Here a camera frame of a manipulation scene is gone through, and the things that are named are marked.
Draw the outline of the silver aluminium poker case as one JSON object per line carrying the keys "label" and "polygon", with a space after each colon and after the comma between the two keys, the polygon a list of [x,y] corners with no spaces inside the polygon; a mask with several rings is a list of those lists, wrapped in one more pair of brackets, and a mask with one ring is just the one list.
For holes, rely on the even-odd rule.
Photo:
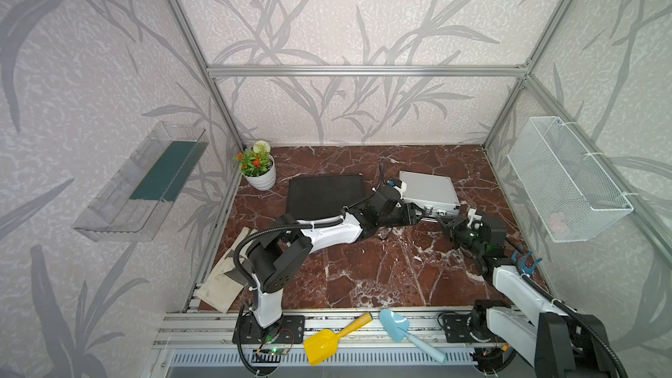
{"label": "silver aluminium poker case", "polygon": [[405,185],[402,197],[425,212],[425,217],[457,216],[460,200],[450,177],[400,171],[399,180]]}

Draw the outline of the black poker case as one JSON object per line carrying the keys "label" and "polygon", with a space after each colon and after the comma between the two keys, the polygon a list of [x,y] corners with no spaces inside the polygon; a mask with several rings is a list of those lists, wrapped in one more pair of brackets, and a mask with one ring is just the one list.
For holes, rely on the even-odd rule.
{"label": "black poker case", "polygon": [[360,174],[298,176],[289,182],[285,213],[298,221],[315,221],[337,216],[365,197]]}

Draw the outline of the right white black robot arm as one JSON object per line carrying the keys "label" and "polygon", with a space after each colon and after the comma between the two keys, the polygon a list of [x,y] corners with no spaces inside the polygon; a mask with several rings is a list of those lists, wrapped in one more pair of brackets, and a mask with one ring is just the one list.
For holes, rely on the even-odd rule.
{"label": "right white black robot arm", "polygon": [[467,252],[479,274],[508,300],[480,309],[472,322],[476,327],[512,346],[539,377],[627,376],[603,323],[546,292],[533,280],[519,248],[507,254],[509,240],[500,219],[472,209],[467,216],[437,223],[453,247]]}

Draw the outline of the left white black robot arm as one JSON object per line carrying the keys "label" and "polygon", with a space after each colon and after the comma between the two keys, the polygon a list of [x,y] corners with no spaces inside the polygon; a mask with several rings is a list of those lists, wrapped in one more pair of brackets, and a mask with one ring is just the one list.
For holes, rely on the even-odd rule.
{"label": "left white black robot arm", "polygon": [[417,225],[425,210],[404,199],[405,189],[401,180],[389,181],[334,217],[310,221],[285,215],[275,226],[244,238],[233,262],[252,292],[255,323],[264,330],[280,323],[283,289],[312,253],[369,239],[379,229]]}

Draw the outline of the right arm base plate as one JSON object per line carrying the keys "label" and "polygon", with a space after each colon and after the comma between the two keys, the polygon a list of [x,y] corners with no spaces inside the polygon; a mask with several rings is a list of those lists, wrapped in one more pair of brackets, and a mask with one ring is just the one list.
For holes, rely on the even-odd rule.
{"label": "right arm base plate", "polygon": [[470,313],[459,313],[457,311],[444,311],[439,313],[437,323],[446,336],[447,343],[487,343],[492,338],[484,334],[481,330],[474,330],[471,327]]}

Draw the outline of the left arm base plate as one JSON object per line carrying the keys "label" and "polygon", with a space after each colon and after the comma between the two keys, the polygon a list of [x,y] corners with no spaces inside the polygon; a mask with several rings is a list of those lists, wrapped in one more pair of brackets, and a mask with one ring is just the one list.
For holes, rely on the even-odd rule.
{"label": "left arm base plate", "polygon": [[306,317],[283,315],[280,320],[263,328],[251,313],[244,313],[236,320],[232,341],[234,344],[299,344],[304,340]]}

